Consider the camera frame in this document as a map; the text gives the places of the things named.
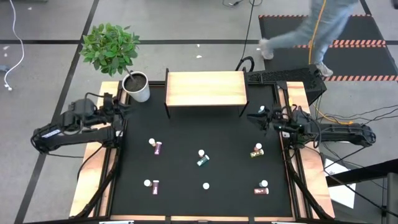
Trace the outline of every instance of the wooden table frame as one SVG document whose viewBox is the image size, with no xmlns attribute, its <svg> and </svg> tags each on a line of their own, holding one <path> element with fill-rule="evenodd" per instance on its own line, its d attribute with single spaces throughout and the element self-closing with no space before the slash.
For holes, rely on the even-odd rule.
<svg viewBox="0 0 398 224">
<path fill-rule="evenodd" d="M 152 82 L 153 85 L 164 85 L 164 82 Z M 300 105 L 302 109 L 310 113 L 309 105 L 307 103 L 307 96 L 305 94 L 305 89 L 303 83 L 301 82 L 287 82 L 287 91 L 285 93 L 289 96 L 288 104 Z M 127 103 L 127 93 L 123 91 L 120 87 L 119 82 L 103 82 L 101 89 L 99 91 L 100 95 L 103 93 L 110 93 L 116 96 L 118 92 L 120 94 L 120 100 L 122 103 Z M 285 96 L 283 89 L 278 90 L 279 99 L 281 106 L 286 105 Z M 97 102 L 97 107 L 102 105 L 102 99 Z M 97 150 L 100 146 L 99 143 L 89 143 L 87 144 L 84 160 L 92 155 L 92 153 Z M 308 147 L 312 148 L 312 142 L 307 144 Z M 105 149 L 100 150 L 95 156 L 93 156 L 82 168 L 80 172 L 80 178 L 78 180 L 75 196 L 73 198 L 73 203 L 70 211 L 70 216 L 74 216 L 79 213 L 84 206 L 90 201 L 93 194 L 97 191 L 101 176 L 103 176 L 103 170 L 105 170 L 105 161 L 107 161 L 108 167 L 107 172 L 112 168 L 114 156 L 116 154 L 116 149 Z M 322 159 L 319 154 L 312 151 L 311 149 L 301 149 L 300 157 L 302 160 L 302 169 L 305 175 L 305 181 L 308 190 L 314 196 L 315 200 L 322 206 L 324 211 L 330 216 L 334 217 L 334 211 L 330 200 L 329 190 L 326 183 L 326 178 L 323 173 Z M 293 165 L 296 170 L 298 170 L 297 156 L 294 156 Z M 109 202 L 111 201 L 111 182 L 103 193 L 102 199 L 100 200 L 99 207 L 96 207 L 97 211 L 91 211 L 90 217 L 97 216 L 107 216 L 110 214 Z M 295 194 L 298 202 L 298 214 L 294 212 L 294 205 L 292 204 L 293 217 L 255 217 L 255 222 L 269 222 L 269 221 L 280 221 L 280 222 L 292 222 L 295 221 L 294 217 L 309 218 L 307 214 L 308 208 L 306 209 L 305 201 L 300 189 L 295 185 Z M 311 209 L 314 218 L 317 218 L 315 212 Z M 152 221 L 166 221 L 166 216 L 163 215 L 111 215 L 111 220 L 152 220 Z M 222 221 L 222 222 L 248 222 L 249 217 L 188 217 L 188 216 L 171 216 L 171 221 L 198 221 L 198 220 L 208 220 L 208 221 Z"/>
</svg>

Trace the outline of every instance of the white cap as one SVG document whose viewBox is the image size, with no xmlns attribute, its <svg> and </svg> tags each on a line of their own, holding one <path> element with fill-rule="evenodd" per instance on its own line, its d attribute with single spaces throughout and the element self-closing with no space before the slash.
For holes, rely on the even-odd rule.
<svg viewBox="0 0 398 224">
<path fill-rule="evenodd" d="M 261 185 L 261 187 L 267 187 L 268 186 L 268 181 L 262 180 L 260 185 Z"/>
<path fill-rule="evenodd" d="M 209 189 L 209 187 L 210 187 L 209 183 L 204 183 L 203 184 L 203 189 L 207 190 L 207 189 Z"/>
<path fill-rule="evenodd" d="M 145 180 L 145 181 L 144 181 L 144 185 L 145 185 L 146 187 L 149 187 L 149 186 L 150 186 L 150 180 Z"/>
</svg>

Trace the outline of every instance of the gray floor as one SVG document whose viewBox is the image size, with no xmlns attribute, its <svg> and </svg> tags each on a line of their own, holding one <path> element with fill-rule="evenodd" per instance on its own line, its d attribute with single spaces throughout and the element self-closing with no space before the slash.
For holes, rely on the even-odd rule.
<svg viewBox="0 0 398 224">
<path fill-rule="evenodd" d="M 16 31 L 23 39 L 79 39 L 92 2 L 16 1 Z M 389 1 L 366 2 L 385 39 L 398 40 L 398 26 L 393 22 L 398 11 L 390 7 Z M 244 39 L 249 10 L 250 4 L 246 0 L 234 9 L 222 6 L 221 0 L 100 0 L 92 24 L 131 25 L 129 31 L 145 40 Z M 355 14 L 363 13 L 358 4 Z M 257 19 L 260 14 L 308 14 L 308 1 L 264 0 L 253 12 L 250 39 L 261 37 Z M 7 1 L 0 2 L 0 39 L 15 39 L 11 24 L 11 7 Z M 14 65 L 21 56 L 20 46 L 8 45 L 9 48 L 3 50 L 5 46 L 0 45 L 0 64 Z M 398 46 L 388 48 L 398 60 Z M 30 146 L 29 138 L 34 128 L 51 120 L 75 50 L 76 45 L 25 45 L 23 63 L 8 78 L 14 90 L 8 92 L 0 87 L 3 105 L 0 176 L 6 180 L 0 184 L 0 223 L 14 222 L 38 155 Z M 234 70 L 242 50 L 243 45 L 225 44 L 142 45 L 132 69 L 145 72 L 150 80 L 163 80 L 166 67 L 171 71 Z M 246 55 L 254 56 L 255 70 L 264 69 L 257 45 L 248 45 Z M 64 109 L 71 101 L 82 98 L 84 93 L 98 92 L 102 81 L 120 79 L 122 76 L 110 78 L 95 72 L 81 59 Z M 326 85 L 328 91 L 323 95 L 321 105 L 325 113 L 351 115 L 398 104 L 395 97 L 397 82 L 328 82 Z M 377 134 L 377 143 L 347 160 L 370 165 L 398 157 L 395 150 L 398 119 L 375 121 L 370 126 Z M 329 146 L 341 156 L 358 148 L 342 143 Z M 57 153 L 78 156 L 83 154 L 84 148 L 83 145 L 63 147 Z M 46 159 L 25 222 L 68 217 L 80 164 L 81 159 Z"/>
</svg>

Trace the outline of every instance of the black table surface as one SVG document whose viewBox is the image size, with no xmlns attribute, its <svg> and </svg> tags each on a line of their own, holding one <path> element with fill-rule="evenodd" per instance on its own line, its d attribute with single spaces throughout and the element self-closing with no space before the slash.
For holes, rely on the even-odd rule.
<svg viewBox="0 0 398 224">
<path fill-rule="evenodd" d="M 178 215 L 219 217 L 291 217 L 287 174 L 279 135 L 264 133 L 236 106 L 170 108 L 167 118 L 164 87 L 150 87 L 145 103 L 132 103 L 121 152 L 121 166 L 112 201 L 112 215 Z M 271 86 L 250 86 L 246 113 L 273 106 Z M 162 142 L 160 155 L 148 140 Z M 251 158 L 254 145 L 264 155 Z M 210 160 L 198 167 L 198 150 Z M 159 180 L 159 194 L 144 181 Z M 261 180 L 269 195 L 255 195 Z M 210 188 L 204 190 L 203 183 Z"/>
</svg>

